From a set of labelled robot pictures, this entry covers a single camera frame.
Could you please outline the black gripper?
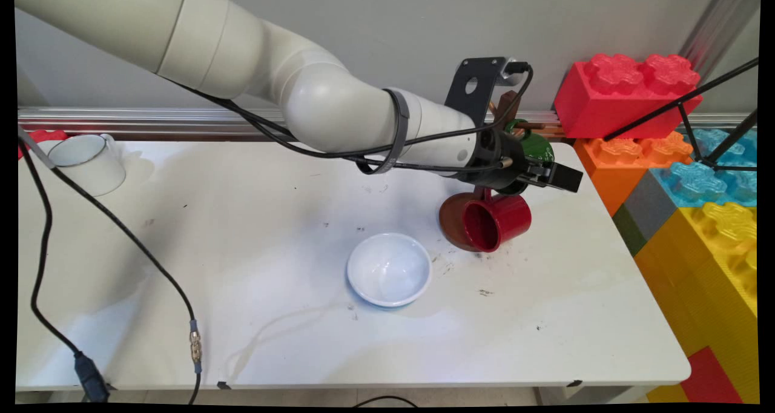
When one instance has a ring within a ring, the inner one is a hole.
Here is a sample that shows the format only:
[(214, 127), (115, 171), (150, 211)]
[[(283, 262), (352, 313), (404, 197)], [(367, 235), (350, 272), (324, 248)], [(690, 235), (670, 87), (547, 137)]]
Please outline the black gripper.
[(530, 162), (521, 139), (509, 132), (485, 130), (477, 134), (471, 167), (494, 167), (504, 159), (505, 168), (491, 168), (469, 174), (469, 183), (495, 191), (524, 191), (529, 185), (577, 193), (584, 173), (556, 162)]

